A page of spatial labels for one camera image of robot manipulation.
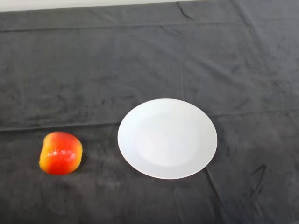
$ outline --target ceramic plate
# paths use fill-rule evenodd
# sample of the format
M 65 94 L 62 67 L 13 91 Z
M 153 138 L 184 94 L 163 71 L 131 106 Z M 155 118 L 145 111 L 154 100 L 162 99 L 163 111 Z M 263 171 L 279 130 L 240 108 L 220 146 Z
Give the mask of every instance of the ceramic plate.
M 199 108 L 176 99 L 156 99 L 131 110 L 121 122 L 118 145 L 127 162 L 146 175 L 178 179 L 213 158 L 217 133 Z

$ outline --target white wall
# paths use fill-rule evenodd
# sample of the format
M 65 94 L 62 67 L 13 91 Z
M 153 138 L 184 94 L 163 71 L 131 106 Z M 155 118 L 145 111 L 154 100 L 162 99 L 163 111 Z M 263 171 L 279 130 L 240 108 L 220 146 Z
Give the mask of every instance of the white wall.
M 129 5 L 172 1 L 175 0 L 0 0 L 0 12 L 49 8 Z

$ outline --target plate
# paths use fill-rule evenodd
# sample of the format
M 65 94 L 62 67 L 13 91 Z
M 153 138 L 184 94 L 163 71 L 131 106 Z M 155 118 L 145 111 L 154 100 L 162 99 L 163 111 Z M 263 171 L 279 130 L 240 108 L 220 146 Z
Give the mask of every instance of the plate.
M 125 160 L 146 175 L 178 179 L 202 170 L 213 158 L 217 133 L 196 106 L 156 99 L 131 110 L 118 130 Z

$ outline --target white plate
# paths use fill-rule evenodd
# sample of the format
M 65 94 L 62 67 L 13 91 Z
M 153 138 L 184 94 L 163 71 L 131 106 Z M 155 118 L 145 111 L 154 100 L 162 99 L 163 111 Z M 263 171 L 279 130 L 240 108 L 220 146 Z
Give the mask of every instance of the white plate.
M 131 110 L 118 130 L 127 162 L 146 175 L 178 179 L 203 169 L 213 158 L 217 133 L 199 108 L 176 99 L 156 99 Z

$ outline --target apple skin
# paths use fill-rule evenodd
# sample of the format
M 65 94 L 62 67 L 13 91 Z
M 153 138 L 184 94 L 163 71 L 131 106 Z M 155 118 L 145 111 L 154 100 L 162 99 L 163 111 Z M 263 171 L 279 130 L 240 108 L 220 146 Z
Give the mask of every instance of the apple skin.
M 66 175 L 78 168 L 83 148 L 81 142 L 65 132 L 52 132 L 43 140 L 40 168 L 52 175 Z

